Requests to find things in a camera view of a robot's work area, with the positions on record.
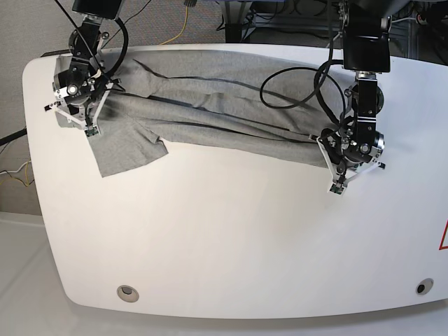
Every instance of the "wrinkled cloth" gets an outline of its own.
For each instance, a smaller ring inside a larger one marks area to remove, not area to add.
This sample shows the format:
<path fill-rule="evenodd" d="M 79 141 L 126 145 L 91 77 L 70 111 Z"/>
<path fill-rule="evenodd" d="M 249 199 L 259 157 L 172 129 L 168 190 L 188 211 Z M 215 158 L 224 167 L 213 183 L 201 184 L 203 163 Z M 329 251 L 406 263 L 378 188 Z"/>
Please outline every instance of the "wrinkled cloth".
<path fill-rule="evenodd" d="M 101 175 L 168 155 L 163 140 L 325 167 L 309 138 L 331 126 L 316 98 L 290 110 L 267 108 L 260 100 L 259 88 L 268 76 L 297 66 L 304 65 L 238 52 L 130 53 L 116 74 L 126 93 L 110 93 L 98 119 L 101 135 L 89 138 Z M 313 90 L 314 74 L 292 71 L 272 79 L 265 99 L 278 106 L 303 99 Z M 334 77 L 343 88 L 349 86 L 348 78 Z M 322 92 L 341 113 L 342 99 L 329 80 Z"/>

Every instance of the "yellow cable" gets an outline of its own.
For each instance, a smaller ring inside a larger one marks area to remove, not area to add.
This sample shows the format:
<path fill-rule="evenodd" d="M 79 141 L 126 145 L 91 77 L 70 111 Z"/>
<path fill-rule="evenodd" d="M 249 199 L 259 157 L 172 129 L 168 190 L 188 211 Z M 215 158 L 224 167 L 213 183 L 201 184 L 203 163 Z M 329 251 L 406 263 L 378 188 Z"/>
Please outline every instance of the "yellow cable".
<path fill-rule="evenodd" d="M 24 187 L 29 187 L 31 184 L 29 184 L 29 178 L 28 178 L 28 165 L 31 163 L 31 161 L 28 161 L 27 162 L 27 166 L 25 167 L 25 177 L 26 177 L 26 179 L 27 179 L 27 182 L 25 183 L 24 181 L 22 181 L 20 178 L 17 178 L 17 177 L 10 177 L 10 178 L 7 178 L 7 179 L 5 179 L 5 180 L 3 180 L 2 182 L 0 182 L 0 186 L 3 184 L 3 183 L 5 183 L 5 182 L 7 182 L 7 181 L 10 181 L 10 180 L 15 180 L 15 181 L 17 181 L 17 182 L 21 182 L 21 184 L 23 184 L 23 186 Z"/>
<path fill-rule="evenodd" d="M 31 161 L 27 162 L 27 166 L 25 167 L 25 178 L 27 179 L 27 187 L 29 187 L 29 179 L 28 179 L 28 165 Z"/>
<path fill-rule="evenodd" d="M 182 28 L 181 32 L 179 34 L 177 34 L 177 36 L 169 39 L 168 41 L 165 41 L 164 43 L 159 44 L 159 46 L 163 46 L 164 44 L 172 42 L 175 39 L 178 39 L 179 37 L 182 36 L 183 32 L 185 31 L 185 28 L 187 27 L 187 21 L 188 21 L 188 7 L 185 7 L 185 8 L 186 8 L 186 10 L 185 10 L 185 22 L 183 23 L 183 28 Z"/>
<path fill-rule="evenodd" d="M 25 184 L 25 182 L 24 181 L 22 181 L 20 178 L 17 178 L 17 177 L 10 177 L 10 178 L 7 178 L 6 180 L 3 180 L 2 182 L 0 182 L 0 186 L 3 184 L 3 183 L 5 183 L 5 182 L 7 182 L 7 181 L 10 181 L 10 180 L 16 180 L 16 181 L 18 181 L 18 182 L 21 182 L 21 184 L 23 184 L 23 186 L 25 186 L 25 187 L 29 187 L 29 185 L 27 185 L 27 184 Z"/>

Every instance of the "gray floor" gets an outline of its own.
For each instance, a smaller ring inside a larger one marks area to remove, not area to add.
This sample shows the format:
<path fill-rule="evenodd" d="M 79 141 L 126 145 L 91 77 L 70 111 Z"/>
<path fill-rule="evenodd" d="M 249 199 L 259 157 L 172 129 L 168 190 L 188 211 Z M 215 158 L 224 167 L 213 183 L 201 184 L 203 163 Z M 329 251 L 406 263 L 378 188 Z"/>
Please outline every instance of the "gray floor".
<path fill-rule="evenodd" d="M 125 2 L 121 18 L 126 20 L 138 12 L 147 0 Z M 61 0 L 67 9 L 73 0 Z M 263 4 L 259 11 L 274 11 L 274 4 Z M 0 137 L 21 130 L 25 126 L 22 102 L 22 72 L 26 64 L 43 53 L 67 48 L 73 30 L 53 0 L 0 0 Z M 178 34 L 185 15 L 183 0 L 153 0 L 135 19 L 127 24 L 130 45 L 160 44 Z M 80 22 L 79 15 L 73 15 Z M 221 9 L 214 1 L 198 1 L 190 10 L 187 29 L 175 43 L 224 43 L 224 31 L 216 31 L 221 23 Z M 104 30 L 115 33 L 113 23 Z M 120 47 L 119 34 L 111 47 Z M 327 41 L 302 34 L 282 34 L 259 29 L 251 36 L 251 43 L 272 43 L 323 47 Z M 437 58 L 422 41 L 421 60 L 437 62 Z M 392 47 L 393 55 L 400 56 Z M 13 142 L 0 157 L 0 171 L 16 170 L 29 159 L 27 137 Z M 25 188 L 17 181 L 0 185 L 0 211 L 21 214 L 40 214 L 35 185 Z"/>

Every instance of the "white table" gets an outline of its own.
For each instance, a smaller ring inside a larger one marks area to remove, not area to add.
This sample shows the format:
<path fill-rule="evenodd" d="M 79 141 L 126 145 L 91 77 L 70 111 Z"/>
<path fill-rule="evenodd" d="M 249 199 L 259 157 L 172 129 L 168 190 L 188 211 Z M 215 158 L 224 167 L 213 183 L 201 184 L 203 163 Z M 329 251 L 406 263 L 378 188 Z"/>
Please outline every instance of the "white table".
<path fill-rule="evenodd" d="M 173 45 L 319 65 L 327 50 Z M 167 143 L 169 155 L 101 178 L 88 141 L 59 128 L 56 57 L 24 70 L 38 196 L 68 297 L 126 312 L 221 319 L 350 314 L 448 298 L 448 68 L 392 59 L 379 77 L 388 165 L 328 194 L 329 173 L 223 148 Z M 434 279 L 426 295 L 418 283 Z M 123 302 L 117 288 L 138 290 Z"/>

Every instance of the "screw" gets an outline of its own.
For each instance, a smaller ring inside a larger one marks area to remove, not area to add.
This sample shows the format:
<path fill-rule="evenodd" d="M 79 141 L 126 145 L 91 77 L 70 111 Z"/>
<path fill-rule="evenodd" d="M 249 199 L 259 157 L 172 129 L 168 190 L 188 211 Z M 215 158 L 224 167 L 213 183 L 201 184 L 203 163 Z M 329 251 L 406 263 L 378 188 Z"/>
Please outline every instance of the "screw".
<path fill-rule="evenodd" d="M 70 85 L 68 91 L 70 95 L 75 95 L 78 92 L 78 88 L 75 85 Z"/>
<path fill-rule="evenodd" d="M 366 143 L 364 143 L 363 145 L 361 145 L 361 147 L 359 149 L 362 154 L 367 154 L 370 151 L 370 146 L 367 145 Z"/>

